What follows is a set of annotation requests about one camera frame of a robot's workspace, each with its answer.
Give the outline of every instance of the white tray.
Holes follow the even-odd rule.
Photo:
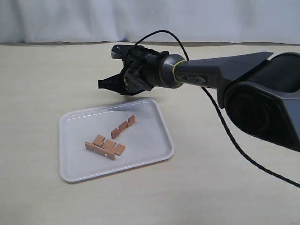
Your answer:
[[[93,142],[97,135],[111,140],[110,132],[132,115],[135,123],[114,139],[126,146],[121,156],[111,160],[86,150],[85,141]],[[68,182],[166,160],[173,153],[174,144],[152,99],[79,110],[60,119],[60,175]]]

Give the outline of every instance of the table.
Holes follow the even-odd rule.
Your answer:
[[[300,219],[300,189],[238,153],[199,87],[155,88],[135,97],[98,90],[98,79],[122,68],[110,57],[113,45],[0,45],[0,224],[287,225]],[[172,43],[145,46],[182,54]],[[294,45],[186,46],[191,59],[300,53]],[[60,178],[63,114],[143,97],[161,108],[175,145],[171,159],[77,184]],[[250,137],[222,112],[246,153],[300,182],[299,153]]]

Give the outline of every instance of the black cable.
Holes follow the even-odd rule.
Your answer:
[[[169,32],[168,30],[157,30],[157,31],[155,31],[155,32],[153,32],[153,33],[151,33],[151,34],[148,34],[147,36],[143,37],[141,40],[139,40],[138,42],[136,42],[135,45],[138,45],[138,44],[141,43],[143,40],[145,40],[145,39],[147,39],[148,37],[150,37],[150,36],[152,36],[152,35],[155,35],[155,34],[157,34],[157,33],[167,33],[167,34],[170,34],[173,38],[175,38],[176,41],[178,42],[178,44],[180,45],[180,47],[182,48],[182,50],[183,50],[183,52],[184,52],[184,55],[185,55],[186,59],[189,60],[188,54],[187,54],[187,52],[186,52],[186,50],[185,50],[183,44],[180,42],[180,40],[179,40],[173,33]],[[250,158],[250,157],[244,152],[244,150],[239,146],[239,144],[238,144],[238,143],[236,142],[236,140],[234,139],[234,137],[233,137],[231,131],[229,130],[229,127],[228,127],[228,125],[226,124],[226,121],[225,121],[225,119],[224,119],[224,117],[223,117],[223,115],[222,115],[222,113],[221,113],[221,111],[220,111],[220,109],[219,109],[219,107],[218,107],[216,101],[215,101],[214,98],[212,97],[212,95],[206,90],[206,88],[204,88],[204,87],[201,87],[201,88],[202,88],[202,90],[205,92],[205,94],[209,97],[209,99],[211,100],[212,104],[214,105],[214,107],[215,107],[215,109],[216,109],[216,111],[217,111],[217,114],[218,114],[218,116],[219,116],[219,118],[220,118],[220,120],[221,120],[221,122],[222,122],[222,124],[223,124],[223,126],[224,126],[224,129],[225,129],[225,131],[226,131],[226,133],[227,133],[229,139],[231,140],[231,142],[233,143],[233,145],[235,146],[235,148],[239,151],[239,153],[240,153],[246,160],[248,160],[250,163],[252,163],[252,164],[255,165],[256,167],[258,167],[258,168],[261,169],[262,171],[264,171],[264,172],[266,172],[266,173],[268,173],[268,174],[270,174],[270,175],[272,175],[272,176],[274,176],[274,177],[277,177],[277,178],[279,178],[279,179],[281,179],[281,180],[283,180],[283,181],[285,181],[285,182],[287,182],[287,183],[289,183],[289,184],[291,184],[291,185],[294,185],[294,186],[300,188],[300,184],[299,184],[299,183],[297,183],[297,182],[295,182],[295,181],[292,181],[292,180],[290,180],[290,179],[288,179],[288,178],[286,178],[286,177],[284,177],[284,176],[282,176],[282,175],[280,175],[280,174],[278,174],[278,173],[275,173],[275,172],[273,172],[273,171],[271,171],[271,170],[268,170],[267,168],[265,168],[265,167],[263,167],[262,165],[258,164],[256,161],[254,161],[252,158]]]

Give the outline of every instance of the white backdrop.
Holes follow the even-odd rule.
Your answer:
[[[182,41],[300,44],[300,1],[0,0],[0,42],[137,41],[160,29]]]

